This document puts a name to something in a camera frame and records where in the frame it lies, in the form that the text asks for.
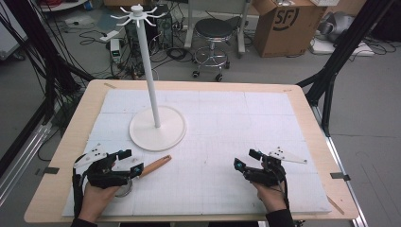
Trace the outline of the cardboard box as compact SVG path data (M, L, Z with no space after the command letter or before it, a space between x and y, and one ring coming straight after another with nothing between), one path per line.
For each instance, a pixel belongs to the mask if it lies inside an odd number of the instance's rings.
M253 45L261 58L302 55L326 7L310 0L252 0L259 13Z

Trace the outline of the person's left hand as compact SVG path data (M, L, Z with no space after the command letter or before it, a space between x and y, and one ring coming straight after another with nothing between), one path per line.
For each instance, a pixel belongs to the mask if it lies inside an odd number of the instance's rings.
M118 190L119 186L100 188L87 183L78 217L82 220L95 223Z

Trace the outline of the black round stool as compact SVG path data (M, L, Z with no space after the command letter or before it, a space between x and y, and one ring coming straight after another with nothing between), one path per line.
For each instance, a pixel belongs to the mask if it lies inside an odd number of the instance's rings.
M216 47L217 43L227 43L232 35L233 29L231 25L220 19L207 18L197 21L194 27L196 35L208 42L207 46L198 48L193 54L192 62L198 68L192 73L194 78L201 74L202 67L216 67L218 74L215 77L216 81L221 81L223 78L222 68L229 69L230 61L227 53Z

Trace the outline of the grey bag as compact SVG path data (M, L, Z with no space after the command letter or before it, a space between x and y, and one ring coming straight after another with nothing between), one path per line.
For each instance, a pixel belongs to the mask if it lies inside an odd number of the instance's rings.
M355 18L343 11L328 12L321 20L318 31L328 41L334 43L347 30Z

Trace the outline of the person's right hand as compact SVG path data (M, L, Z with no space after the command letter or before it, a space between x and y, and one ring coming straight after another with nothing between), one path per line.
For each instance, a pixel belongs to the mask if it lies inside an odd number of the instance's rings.
M270 187L260 183L252 183L252 185L256 188L257 198L263 202L267 213L285 210L287 208L283 183Z

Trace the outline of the bench power supply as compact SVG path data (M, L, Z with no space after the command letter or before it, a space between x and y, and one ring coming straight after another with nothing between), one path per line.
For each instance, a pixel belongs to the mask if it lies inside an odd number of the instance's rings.
M116 63L121 62L120 42L118 39L110 40L110 51L112 60Z

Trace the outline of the aluminium rail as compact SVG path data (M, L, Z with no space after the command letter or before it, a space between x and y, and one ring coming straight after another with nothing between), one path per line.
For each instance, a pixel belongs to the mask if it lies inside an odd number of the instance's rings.
M5 203L9 194L23 176L33 157L51 132L52 124L40 124L18 149L16 158L10 162L9 168L0 178L0 207Z
M336 146L334 144L334 141L333 141L332 137L330 135L326 135L324 131L323 131L323 136L324 136L326 144L329 147L329 150L330 150L330 152L331 152L331 154L332 154L332 156L333 156L333 158L335 160L336 165L340 169L340 172L342 172L343 174L348 174L348 172L345 170L344 165L343 165L343 163L342 163L342 161L340 159L339 153L337 151L337 148L336 148ZM360 204L358 202L357 195L356 195L356 193L355 193L355 191L354 191L354 189L353 189L353 187L351 185L351 181L348 181L348 182L345 182L345 183L346 183L346 185L348 187L348 191L351 194L353 202L354 202L354 204L355 204L355 206L357 208L357 217L352 220L353 226L354 227L369 227L369 225L368 225L368 223L366 221L366 218L365 218L365 216L363 214L363 211L361 209L361 206L360 206Z

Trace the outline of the white power strip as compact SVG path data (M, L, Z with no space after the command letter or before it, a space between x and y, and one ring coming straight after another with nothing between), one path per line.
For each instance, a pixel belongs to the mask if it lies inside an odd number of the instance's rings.
M100 41L102 42L108 42L111 38L115 37L119 31L113 30L109 33L107 33L105 36L102 36L99 38Z

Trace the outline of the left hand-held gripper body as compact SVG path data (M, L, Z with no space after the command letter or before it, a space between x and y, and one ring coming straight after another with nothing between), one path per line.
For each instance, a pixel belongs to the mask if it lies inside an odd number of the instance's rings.
M113 170L115 162L121 161L117 158L117 152L108 153L100 144L97 144L77 158L73 170L77 174L79 168L87 166L81 177L87 177L92 186L108 188L125 185L130 179L130 171Z

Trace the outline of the black table clamp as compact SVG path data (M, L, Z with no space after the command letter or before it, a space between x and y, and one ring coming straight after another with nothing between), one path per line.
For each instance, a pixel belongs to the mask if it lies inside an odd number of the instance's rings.
M45 167L44 169L38 168L35 172L35 175L37 176L43 176L44 174L57 174L59 172L58 167Z
M345 182L351 181L351 178L348 174L343 174L342 172L332 172L330 173L332 179L342 179Z

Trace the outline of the white rack with hooks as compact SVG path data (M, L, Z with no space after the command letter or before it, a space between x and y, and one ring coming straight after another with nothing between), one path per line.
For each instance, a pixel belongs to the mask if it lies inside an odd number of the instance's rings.
M154 26L149 18L161 18L155 15L156 8L144 11L138 4L131 6L130 11L120 8L123 16L113 16L115 19L125 19L121 26L129 23L136 24L136 32L140 45L141 57L146 75L150 109L138 112L130 123L130 136L135 145L149 151L163 151L178 145L186 133L186 122L183 115L174 108L159 106L156 98L155 84L153 80L146 25Z

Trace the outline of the wooden table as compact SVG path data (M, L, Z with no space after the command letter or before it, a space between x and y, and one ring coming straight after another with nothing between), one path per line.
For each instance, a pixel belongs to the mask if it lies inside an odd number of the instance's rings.
M25 222L49 224L66 223L70 220L69 217L64 218L61 211L67 200L67 190L72 185L72 163L83 152L106 94L115 90L104 86L105 82L122 90L145 90L147 88L147 83L143 80L96 79L89 83L50 161L51 167L58 167L60 170L55 175L44 174L24 214ZM296 214L294 217L303 220L345 219L349 221L357 217L357 208L346 183L342 179L332 179L330 176L330 173L340 172L340 169L324 139L319 110L309 106L301 87L291 84L195 81L157 81L155 87L173 92L260 92L263 96L269 93L287 95L305 137L306 145L311 151L312 160L317 164L324 191L345 212L345 215L340 214L330 204L332 212L329 214Z

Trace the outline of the metal scoop with wooden handle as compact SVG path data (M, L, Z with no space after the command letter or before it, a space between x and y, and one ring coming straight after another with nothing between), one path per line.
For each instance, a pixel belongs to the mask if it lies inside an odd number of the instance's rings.
M140 175L140 178L144 178L145 176L147 176L148 174L152 173L153 171L157 170L158 168L160 168L161 166L164 166L166 163L168 163L170 160L172 159L172 157L170 155L164 156L156 161L154 161L153 163L151 163L148 166L144 167L144 170L142 171L142 174ZM126 197L127 195L130 194L132 190L132 179L128 180L128 183L125 185L122 185L117 192L115 193L115 196L117 198L123 198Z

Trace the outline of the black computer tower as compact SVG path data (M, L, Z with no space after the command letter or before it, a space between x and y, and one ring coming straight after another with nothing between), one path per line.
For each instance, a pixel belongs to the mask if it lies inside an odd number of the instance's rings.
M153 14L160 15L160 18L149 18L153 24L150 26L145 23L145 29L148 40L148 50L150 55L156 54L160 50L169 49L173 46L172 37L172 17L169 13L167 4L156 4L154 6L145 6L144 10L156 9ZM136 32L136 23L125 25L126 36L131 50L131 55L140 56L139 40Z

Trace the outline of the white table mat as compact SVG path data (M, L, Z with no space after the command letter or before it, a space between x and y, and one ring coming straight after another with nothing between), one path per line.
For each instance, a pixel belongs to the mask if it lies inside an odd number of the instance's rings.
M108 206L107 216L264 214L254 187L235 170L234 160L259 166L254 148L285 153L300 163L283 163L294 214L326 214L331 208L285 93L160 91L157 101L178 110L187 130L168 150L172 159Z

